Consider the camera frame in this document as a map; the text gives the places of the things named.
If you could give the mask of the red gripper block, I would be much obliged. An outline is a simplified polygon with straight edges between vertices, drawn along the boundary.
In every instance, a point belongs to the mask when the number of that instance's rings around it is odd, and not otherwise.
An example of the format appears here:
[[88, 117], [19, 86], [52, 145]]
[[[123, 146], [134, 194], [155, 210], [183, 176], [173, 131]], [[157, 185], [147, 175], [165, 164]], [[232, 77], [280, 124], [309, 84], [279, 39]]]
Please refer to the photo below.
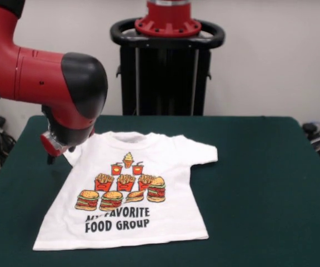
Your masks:
[[48, 153], [47, 164], [53, 165], [55, 157], [61, 156], [67, 150], [73, 152], [77, 146], [83, 144], [94, 134], [94, 127], [85, 129], [47, 130], [41, 134], [41, 142]]

